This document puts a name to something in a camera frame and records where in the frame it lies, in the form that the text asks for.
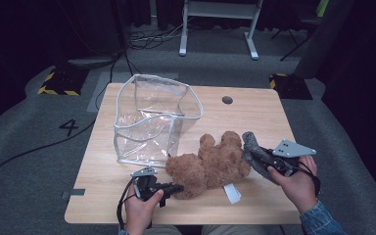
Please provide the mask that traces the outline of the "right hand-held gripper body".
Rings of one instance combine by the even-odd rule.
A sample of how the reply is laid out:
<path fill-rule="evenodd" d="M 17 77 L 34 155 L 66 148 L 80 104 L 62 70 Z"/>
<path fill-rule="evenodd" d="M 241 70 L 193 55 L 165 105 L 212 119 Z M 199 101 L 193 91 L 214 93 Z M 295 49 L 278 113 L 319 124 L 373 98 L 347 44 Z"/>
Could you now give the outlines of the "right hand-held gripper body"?
<path fill-rule="evenodd" d="M 299 167 L 299 158 L 307 155 L 315 155 L 316 151 L 304 145 L 283 139 L 278 146 L 272 150 L 274 163 L 278 162 L 283 166 L 280 173 L 289 177 L 301 168 Z"/>

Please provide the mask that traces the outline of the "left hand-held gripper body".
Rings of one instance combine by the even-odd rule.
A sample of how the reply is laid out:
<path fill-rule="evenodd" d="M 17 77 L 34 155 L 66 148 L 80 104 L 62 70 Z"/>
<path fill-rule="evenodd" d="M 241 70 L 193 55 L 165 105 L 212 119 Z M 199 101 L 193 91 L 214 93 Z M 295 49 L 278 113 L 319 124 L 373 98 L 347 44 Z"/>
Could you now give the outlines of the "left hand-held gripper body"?
<path fill-rule="evenodd" d="M 149 200 L 155 194 L 157 173 L 158 172 L 153 167 L 147 166 L 130 174 L 137 198 Z"/>

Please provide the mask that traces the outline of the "clear plastic bag white trim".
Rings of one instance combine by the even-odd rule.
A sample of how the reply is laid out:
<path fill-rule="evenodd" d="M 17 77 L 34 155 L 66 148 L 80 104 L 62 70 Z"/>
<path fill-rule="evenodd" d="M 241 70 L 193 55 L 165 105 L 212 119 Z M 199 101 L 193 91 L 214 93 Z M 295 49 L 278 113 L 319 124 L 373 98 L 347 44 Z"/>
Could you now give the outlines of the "clear plastic bag white trim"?
<path fill-rule="evenodd" d="M 177 155 L 179 140 L 203 113 L 189 85 L 156 75 L 133 75 L 117 94 L 117 159 L 163 167 L 168 158 Z"/>

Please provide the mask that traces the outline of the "brown teddy bear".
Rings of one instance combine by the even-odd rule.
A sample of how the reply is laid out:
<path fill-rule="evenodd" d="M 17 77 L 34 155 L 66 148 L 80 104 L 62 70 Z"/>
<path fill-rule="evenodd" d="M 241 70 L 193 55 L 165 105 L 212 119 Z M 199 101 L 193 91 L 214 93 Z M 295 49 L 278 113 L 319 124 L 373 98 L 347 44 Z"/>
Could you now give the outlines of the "brown teddy bear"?
<path fill-rule="evenodd" d="M 170 157 L 165 163 L 165 171 L 173 183 L 184 187 L 174 197 L 191 200 L 207 190 L 244 179 L 250 174 L 251 166 L 243 154 L 242 140 L 236 132 L 225 131 L 219 143 L 210 134 L 204 134 L 197 154 Z"/>

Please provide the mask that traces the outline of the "person's left hand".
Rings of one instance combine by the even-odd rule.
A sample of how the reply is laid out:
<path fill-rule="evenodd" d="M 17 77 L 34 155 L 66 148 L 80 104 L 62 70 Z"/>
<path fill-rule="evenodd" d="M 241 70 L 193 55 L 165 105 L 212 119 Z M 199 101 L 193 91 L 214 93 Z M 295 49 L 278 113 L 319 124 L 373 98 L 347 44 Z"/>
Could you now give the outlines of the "person's left hand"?
<path fill-rule="evenodd" d="M 154 208 L 160 202 L 163 190 L 156 192 L 148 201 L 144 202 L 135 196 L 133 188 L 128 190 L 125 202 L 126 226 L 147 228 L 152 221 Z"/>

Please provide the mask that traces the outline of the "person's right hand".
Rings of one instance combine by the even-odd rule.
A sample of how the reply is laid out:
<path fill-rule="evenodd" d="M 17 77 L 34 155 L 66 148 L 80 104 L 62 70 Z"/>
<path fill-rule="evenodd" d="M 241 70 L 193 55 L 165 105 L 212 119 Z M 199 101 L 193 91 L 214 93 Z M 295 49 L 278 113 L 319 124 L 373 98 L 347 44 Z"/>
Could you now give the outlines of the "person's right hand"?
<path fill-rule="evenodd" d="M 300 214 L 309 211 L 317 204 L 314 183 L 306 173 L 300 171 L 290 177 L 285 177 L 272 166 L 268 168 L 268 172 L 281 186 L 287 198 L 296 206 Z"/>

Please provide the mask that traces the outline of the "black yellow striped base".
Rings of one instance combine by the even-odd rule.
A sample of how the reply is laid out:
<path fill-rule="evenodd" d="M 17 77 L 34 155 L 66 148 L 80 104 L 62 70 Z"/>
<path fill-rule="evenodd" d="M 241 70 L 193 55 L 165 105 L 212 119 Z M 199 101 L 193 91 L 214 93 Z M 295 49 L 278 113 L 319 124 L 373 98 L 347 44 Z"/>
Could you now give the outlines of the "black yellow striped base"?
<path fill-rule="evenodd" d="M 280 99 L 312 99 L 306 82 L 294 74 L 273 73 L 269 76 L 269 85 L 278 93 Z"/>
<path fill-rule="evenodd" d="M 44 79 L 38 94 L 80 96 L 89 70 L 52 69 Z"/>

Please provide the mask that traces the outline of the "grey tape strip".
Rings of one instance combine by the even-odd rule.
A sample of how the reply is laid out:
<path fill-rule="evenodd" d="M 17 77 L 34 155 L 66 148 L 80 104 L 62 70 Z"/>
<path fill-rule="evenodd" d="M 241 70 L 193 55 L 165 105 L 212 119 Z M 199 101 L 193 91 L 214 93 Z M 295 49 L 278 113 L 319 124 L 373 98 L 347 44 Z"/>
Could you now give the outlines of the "grey tape strip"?
<path fill-rule="evenodd" d="M 69 191 L 64 191 L 61 195 L 61 198 L 63 200 L 68 200 L 71 196 L 83 196 L 84 194 L 84 189 L 71 189 Z"/>

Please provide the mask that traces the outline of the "dark grey curtain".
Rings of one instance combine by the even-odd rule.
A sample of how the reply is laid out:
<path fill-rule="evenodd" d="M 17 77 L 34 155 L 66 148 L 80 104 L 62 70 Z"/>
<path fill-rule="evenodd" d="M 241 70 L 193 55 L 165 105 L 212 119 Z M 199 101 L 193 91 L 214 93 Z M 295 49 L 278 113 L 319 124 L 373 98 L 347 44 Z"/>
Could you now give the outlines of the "dark grey curtain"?
<path fill-rule="evenodd" d="M 329 0 L 322 21 L 309 40 L 293 75 L 299 79 L 315 78 L 335 43 L 354 0 Z"/>

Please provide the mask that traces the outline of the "black chair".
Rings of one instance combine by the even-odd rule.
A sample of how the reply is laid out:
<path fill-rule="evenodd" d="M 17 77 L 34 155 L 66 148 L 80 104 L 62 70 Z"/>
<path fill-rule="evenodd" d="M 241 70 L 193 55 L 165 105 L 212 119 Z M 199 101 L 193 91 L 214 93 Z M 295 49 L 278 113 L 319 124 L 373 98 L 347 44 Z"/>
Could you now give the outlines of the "black chair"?
<path fill-rule="evenodd" d="M 307 43 L 322 22 L 329 0 L 316 1 L 316 5 L 311 5 L 303 3 L 303 0 L 296 0 L 295 2 L 292 0 L 280 0 L 281 9 L 274 12 L 275 25 L 278 31 L 272 36 L 272 39 L 281 31 L 287 31 L 296 44 L 293 49 L 280 59 L 281 62 Z M 305 39 L 302 42 L 298 42 L 293 30 L 304 30 L 306 32 Z"/>

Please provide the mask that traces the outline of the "flat grey stand base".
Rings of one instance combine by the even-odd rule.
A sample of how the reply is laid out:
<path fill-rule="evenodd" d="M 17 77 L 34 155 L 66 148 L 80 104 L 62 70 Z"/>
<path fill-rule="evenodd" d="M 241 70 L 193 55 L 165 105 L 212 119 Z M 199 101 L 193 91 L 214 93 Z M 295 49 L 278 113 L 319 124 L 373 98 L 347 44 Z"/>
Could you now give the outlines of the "flat grey stand base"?
<path fill-rule="evenodd" d="M 113 62 L 118 60 L 117 57 L 85 57 L 79 59 L 68 60 L 68 63 L 71 66 L 74 66 L 79 69 L 97 69 L 105 66 L 111 65 Z"/>

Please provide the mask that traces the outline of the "white desk frame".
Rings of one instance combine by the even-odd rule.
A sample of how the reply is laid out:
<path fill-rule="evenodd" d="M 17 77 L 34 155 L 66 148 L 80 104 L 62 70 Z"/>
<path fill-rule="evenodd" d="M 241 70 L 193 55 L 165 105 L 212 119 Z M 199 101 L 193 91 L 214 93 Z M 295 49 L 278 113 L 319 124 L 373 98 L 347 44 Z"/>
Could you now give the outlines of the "white desk frame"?
<path fill-rule="evenodd" d="M 182 57 L 187 54 L 189 17 L 251 20 L 249 30 L 244 33 L 244 37 L 249 48 L 251 58 L 253 60 L 257 60 L 259 58 L 259 54 L 253 37 L 259 19 L 262 2 L 263 0 L 258 0 L 257 3 L 254 4 L 241 4 L 184 0 L 182 11 L 182 34 L 178 54 Z"/>

